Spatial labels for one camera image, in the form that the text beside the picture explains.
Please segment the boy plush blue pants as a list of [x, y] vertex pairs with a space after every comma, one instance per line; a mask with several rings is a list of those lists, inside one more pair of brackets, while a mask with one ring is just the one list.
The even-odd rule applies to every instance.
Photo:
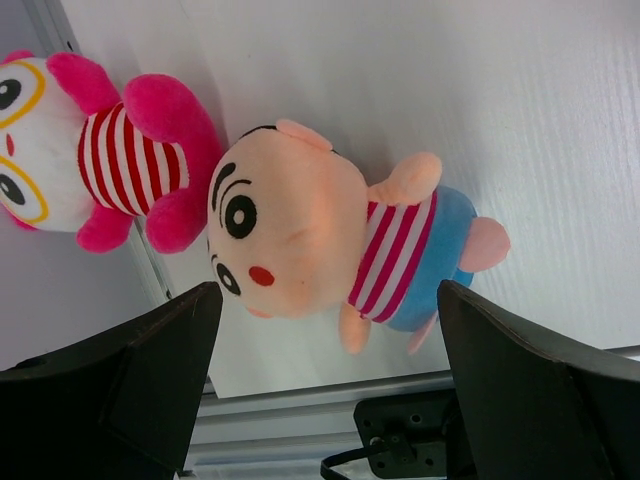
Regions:
[[368, 185], [312, 129], [288, 120], [253, 129], [212, 177], [211, 265], [254, 316], [335, 306], [347, 352], [361, 352], [375, 324], [408, 333], [416, 351], [438, 319], [440, 283], [469, 285], [511, 247], [506, 229], [441, 176], [441, 160], [419, 152]]

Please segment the white pink plush with glasses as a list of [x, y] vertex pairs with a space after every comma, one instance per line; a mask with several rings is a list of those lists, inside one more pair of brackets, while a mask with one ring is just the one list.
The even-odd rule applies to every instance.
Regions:
[[142, 218], [156, 251], [181, 252], [205, 227], [222, 154], [208, 112], [172, 76], [118, 90], [75, 53], [2, 61], [1, 204], [21, 228], [70, 232], [106, 253]]

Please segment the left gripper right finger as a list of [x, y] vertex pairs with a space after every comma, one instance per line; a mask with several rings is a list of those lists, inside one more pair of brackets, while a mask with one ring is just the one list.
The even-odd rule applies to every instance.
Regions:
[[638, 478], [638, 361], [453, 281], [440, 284], [438, 306], [479, 478]]

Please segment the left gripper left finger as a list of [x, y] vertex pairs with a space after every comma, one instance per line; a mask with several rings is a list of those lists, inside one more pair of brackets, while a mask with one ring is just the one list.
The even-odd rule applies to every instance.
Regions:
[[4, 479], [172, 479], [182, 473], [222, 312], [205, 282], [1, 373]]

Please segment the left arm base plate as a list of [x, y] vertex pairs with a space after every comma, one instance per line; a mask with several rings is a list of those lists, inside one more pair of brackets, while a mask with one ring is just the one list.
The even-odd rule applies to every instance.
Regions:
[[322, 460], [321, 477], [345, 479], [339, 467], [365, 460], [379, 479], [448, 479], [445, 429], [455, 401], [453, 389], [359, 401], [353, 420], [361, 446]]

